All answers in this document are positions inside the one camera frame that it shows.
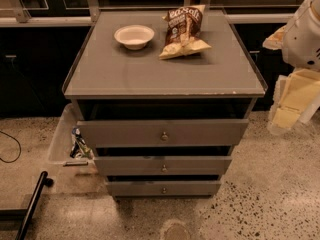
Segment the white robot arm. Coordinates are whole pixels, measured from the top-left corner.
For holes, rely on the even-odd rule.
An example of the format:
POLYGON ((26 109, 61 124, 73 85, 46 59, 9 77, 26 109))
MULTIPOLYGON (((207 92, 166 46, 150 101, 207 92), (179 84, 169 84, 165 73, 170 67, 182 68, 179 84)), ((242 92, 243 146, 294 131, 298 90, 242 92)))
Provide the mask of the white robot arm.
POLYGON ((280 50, 294 67, 276 81, 268 130, 281 135, 306 124, 320 106, 320 0, 304 0, 287 24, 265 39, 263 47, 280 50))

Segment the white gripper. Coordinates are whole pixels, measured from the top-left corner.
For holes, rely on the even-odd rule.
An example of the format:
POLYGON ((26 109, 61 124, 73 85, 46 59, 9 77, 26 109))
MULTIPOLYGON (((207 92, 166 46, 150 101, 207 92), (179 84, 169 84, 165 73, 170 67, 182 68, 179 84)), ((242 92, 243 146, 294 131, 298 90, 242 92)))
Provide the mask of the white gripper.
MULTIPOLYGON (((262 46, 279 50, 285 27, 267 37, 262 46)), ((288 76, 280 75, 275 85, 267 129, 273 135, 291 130, 297 122, 306 124, 320 107, 320 72, 296 68, 288 76)))

